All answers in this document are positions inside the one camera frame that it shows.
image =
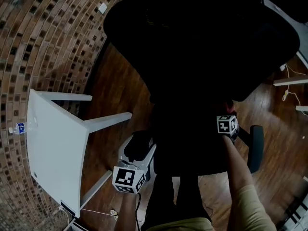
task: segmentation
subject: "white cube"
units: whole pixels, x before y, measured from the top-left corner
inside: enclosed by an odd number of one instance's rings
[[[237,129],[237,120],[235,115],[217,116],[218,133],[232,134]]]
[[[144,182],[143,170],[114,167],[112,184],[117,191],[137,194]]]

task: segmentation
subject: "black office chair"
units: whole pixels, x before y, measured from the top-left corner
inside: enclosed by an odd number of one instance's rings
[[[155,103],[149,131],[157,145],[157,174],[226,171],[216,128],[216,115],[225,114],[212,103],[243,101],[296,54],[295,30],[260,1],[124,0],[106,16],[107,36]],[[252,126],[250,134],[240,129],[238,135],[249,147],[253,173],[263,155],[263,128]],[[129,163],[143,158],[140,150],[132,154]]]

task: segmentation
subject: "chair backrest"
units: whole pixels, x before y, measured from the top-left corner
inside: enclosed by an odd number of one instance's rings
[[[295,30],[255,0],[123,0],[104,30],[155,103],[243,101],[299,48]]]

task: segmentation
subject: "person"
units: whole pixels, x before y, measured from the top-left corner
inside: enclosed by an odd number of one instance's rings
[[[228,231],[275,231],[265,212],[246,162],[231,139],[222,136],[228,161],[232,198]],[[157,175],[146,210],[142,231],[212,231],[212,221],[204,210],[197,176],[180,178],[177,205],[173,203],[172,178]],[[125,193],[115,231],[135,231],[136,194]]]

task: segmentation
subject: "black pants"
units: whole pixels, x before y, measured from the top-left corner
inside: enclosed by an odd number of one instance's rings
[[[202,205],[197,176],[181,177],[177,205],[173,203],[173,194],[172,178],[157,175],[142,231],[156,225],[190,218],[203,217],[211,221]]]

